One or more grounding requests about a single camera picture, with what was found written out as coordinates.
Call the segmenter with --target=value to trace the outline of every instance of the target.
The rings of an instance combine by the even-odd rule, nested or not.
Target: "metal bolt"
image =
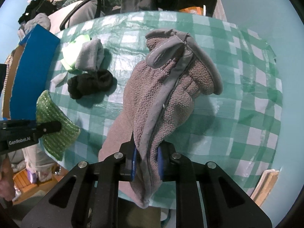
[[[88,163],[85,162],[85,161],[80,161],[80,162],[78,163],[78,167],[79,167],[79,168],[85,168],[87,165],[88,165]]]
[[[180,159],[181,158],[181,154],[179,154],[179,153],[172,153],[172,158],[174,158],[174,159]]]
[[[116,159],[121,159],[123,156],[124,155],[122,153],[120,153],[120,152],[114,154],[114,158],[116,158]]]
[[[216,163],[214,162],[208,162],[207,166],[210,168],[210,169],[214,169],[216,167]]]

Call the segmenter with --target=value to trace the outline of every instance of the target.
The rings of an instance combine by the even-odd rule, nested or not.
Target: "brown towel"
[[[123,111],[98,156],[102,161],[118,152],[134,131],[141,160],[134,181],[120,182],[119,187],[142,208],[161,184],[158,145],[188,119],[196,97],[222,92],[215,65],[188,33],[157,29],[146,39],[150,53],[135,66],[124,90]]]

